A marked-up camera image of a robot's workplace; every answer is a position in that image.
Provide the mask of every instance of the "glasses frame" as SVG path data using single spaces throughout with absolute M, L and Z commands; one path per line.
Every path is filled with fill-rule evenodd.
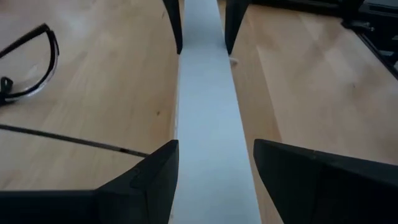
M 36 27 L 34 30 L 25 34 L 8 47 L 0 51 L 0 59 L 22 46 L 26 42 L 46 33 L 50 42 L 50 63 L 45 75 L 33 86 L 26 88 L 18 93 L 11 93 L 13 81 L 8 77 L 2 77 L 0 79 L 1 90 L 0 90 L 0 105 L 13 103 L 20 100 L 23 97 L 28 97 L 39 92 L 43 87 L 50 81 L 53 77 L 55 70 L 57 69 L 58 56 L 59 56 L 59 46 L 57 38 L 54 32 L 50 29 L 47 24 L 42 24 Z

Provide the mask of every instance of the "black plastic piece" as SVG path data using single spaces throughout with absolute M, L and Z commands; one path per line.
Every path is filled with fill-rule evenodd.
M 2 77 L 1 78 L 1 89 L 0 89 L 0 106 L 6 105 L 9 103 L 13 103 L 16 101 L 18 98 L 22 96 L 29 95 L 35 91 L 37 91 L 39 88 L 42 87 L 44 82 L 51 76 L 51 71 L 53 71 L 56 67 L 56 58 L 59 55 L 59 47 L 58 47 L 58 42 L 57 38 L 55 37 L 54 32 L 48 27 L 47 24 L 42 24 L 38 27 L 36 27 L 34 30 L 30 31 L 26 35 L 22 36 L 20 39 L 16 40 L 14 43 L 0 51 L 0 58 L 3 58 L 5 55 L 8 53 L 12 52 L 13 50 L 17 49 L 24 43 L 32 40 L 35 37 L 38 37 L 39 35 L 46 33 L 47 37 L 49 38 L 50 42 L 50 49 L 51 49 L 51 54 L 50 54 L 50 63 L 49 67 L 47 68 L 47 71 L 45 75 L 32 87 L 18 93 L 11 93 L 12 90 L 12 80 L 8 77 Z
M 374 27 L 371 26 L 370 22 L 350 20 L 350 21 L 341 22 L 341 25 L 343 25 L 344 28 L 351 29 L 355 32 L 373 32 L 374 31 Z
M 172 140 L 96 190 L 2 191 L 0 223 L 168 224 L 177 175 Z
M 387 30 L 383 26 L 378 26 L 377 28 L 375 32 L 362 33 L 372 40 L 378 50 L 398 52 L 398 40 L 394 40 L 394 36 L 398 35 L 398 27 L 395 31 L 393 29 Z
M 398 167 L 272 141 L 254 160 L 285 224 L 398 223 Z
M 383 56 L 379 49 L 364 33 L 357 33 L 358 37 L 365 43 L 366 46 L 373 52 L 373 54 L 380 60 L 381 63 L 391 72 L 391 74 L 398 80 L 398 70 L 395 68 L 395 63 L 392 63 L 389 58 Z
M 253 4 L 263 6 L 278 7 L 303 12 L 311 12 L 328 16 L 339 16 L 340 2 L 335 1 L 316 1 L 316 0 L 252 0 Z
M 388 59 L 391 64 L 395 65 L 398 62 L 398 52 L 394 52 Z
M 169 15 L 170 23 L 172 24 L 175 44 L 177 46 L 177 54 L 180 54 L 182 50 L 180 4 L 178 0 L 163 0 L 163 3 L 166 7 L 167 14 Z
M 356 19 L 359 14 L 359 8 L 362 6 L 364 0 L 343 0 L 340 3 L 341 17 L 344 22 L 349 23 Z
M 248 9 L 250 0 L 227 0 L 225 9 L 225 44 L 228 54 L 232 53 L 239 28 Z

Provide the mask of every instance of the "wooden table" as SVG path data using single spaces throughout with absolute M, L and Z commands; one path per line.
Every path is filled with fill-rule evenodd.
M 43 22 L 60 45 L 53 80 L 0 108 L 0 123 L 146 153 L 174 137 L 178 56 L 162 1 L 6 0 L 0 19 L 0 48 Z M 33 41 L 0 60 L 1 75 L 40 73 L 48 43 Z M 250 6 L 232 56 L 250 156 L 263 138 L 398 164 L 397 80 L 338 19 Z M 93 188 L 141 160 L 5 131 L 0 142 L 8 190 Z M 281 223 L 252 170 L 262 222 Z

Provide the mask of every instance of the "white strip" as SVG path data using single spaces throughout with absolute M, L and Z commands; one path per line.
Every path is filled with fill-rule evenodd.
M 185 0 L 174 224 L 261 223 L 216 0 Z

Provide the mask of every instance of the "black angled block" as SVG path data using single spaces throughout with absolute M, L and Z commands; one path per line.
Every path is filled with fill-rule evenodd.
M 342 0 L 340 3 L 341 17 L 344 22 L 349 23 L 353 19 L 357 19 L 359 8 L 363 5 L 364 0 Z
M 398 167 L 272 141 L 254 160 L 285 224 L 398 223 Z
M 2 191 L 0 223 L 167 224 L 177 175 L 173 140 L 96 190 Z
M 163 0 L 166 7 L 167 14 L 169 15 L 170 23 L 174 33 L 175 44 L 177 46 L 177 54 L 182 50 L 182 28 L 180 16 L 180 4 L 178 0 Z
M 232 53 L 239 28 L 250 0 L 227 0 L 225 9 L 225 44 L 228 54 Z

